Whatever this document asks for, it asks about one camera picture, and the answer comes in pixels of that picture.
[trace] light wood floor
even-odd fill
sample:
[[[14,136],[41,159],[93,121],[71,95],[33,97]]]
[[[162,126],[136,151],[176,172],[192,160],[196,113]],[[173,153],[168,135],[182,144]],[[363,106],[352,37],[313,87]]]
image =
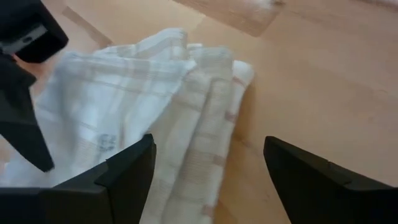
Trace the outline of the light wood floor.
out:
[[[44,2],[71,38],[68,49],[183,27],[190,42],[226,45],[254,66],[215,223],[290,223],[262,156],[268,135],[398,186],[395,10],[357,0]]]

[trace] wood grain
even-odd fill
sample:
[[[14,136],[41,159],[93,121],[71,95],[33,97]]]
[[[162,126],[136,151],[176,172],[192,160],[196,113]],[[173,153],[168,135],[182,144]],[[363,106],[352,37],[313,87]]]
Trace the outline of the wood grain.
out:
[[[226,25],[258,37],[281,10],[282,1],[275,0],[174,0]]]
[[[190,31],[205,17],[168,0],[71,0],[68,7],[115,44],[136,43],[169,27]]]
[[[368,2],[368,3],[376,5],[376,6],[386,7],[395,12],[398,11],[398,1],[397,0],[360,0],[360,1]]]

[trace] wooden surface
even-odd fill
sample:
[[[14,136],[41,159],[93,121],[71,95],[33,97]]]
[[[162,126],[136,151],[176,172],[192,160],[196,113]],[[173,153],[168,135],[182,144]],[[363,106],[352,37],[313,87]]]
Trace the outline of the wooden surface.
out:
[[[226,45],[254,66],[215,223],[290,223],[262,156],[268,135],[398,186],[398,13],[357,0],[285,0],[261,11],[261,22],[246,29],[240,23],[252,21],[253,6],[267,1],[220,0],[216,7],[206,0],[177,1],[191,5],[45,3],[71,38],[69,49],[135,43],[163,28],[183,27],[190,42]],[[232,3],[240,19],[229,18]]]

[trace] folded towel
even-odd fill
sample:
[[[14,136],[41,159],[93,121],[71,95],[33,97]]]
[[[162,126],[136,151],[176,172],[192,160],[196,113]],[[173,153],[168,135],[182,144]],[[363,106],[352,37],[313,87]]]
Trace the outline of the folded towel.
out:
[[[1,179],[54,186],[150,132],[157,159],[140,223],[212,223],[253,76],[226,47],[187,44],[177,28],[91,55],[67,53],[35,104],[55,170],[43,174],[16,154]]]

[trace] checkered dish towel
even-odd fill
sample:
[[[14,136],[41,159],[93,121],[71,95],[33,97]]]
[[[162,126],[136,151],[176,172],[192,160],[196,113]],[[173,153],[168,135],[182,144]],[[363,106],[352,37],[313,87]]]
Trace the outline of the checkered dish towel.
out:
[[[187,44],[181,29],[92,55],[68,53],[36,102],[54,174],[38,172],[34,181],[18,184],[58,184],[149,130],[157,159],[141,223],[211,223],[229,140],[253,76],[251,66],[234,61],[225,47]],[[98,150],[99,134],[114,136],[116,150]],[[68,159],[57,159],[65,155]],[[18,159],[23,169],[35,169]]]

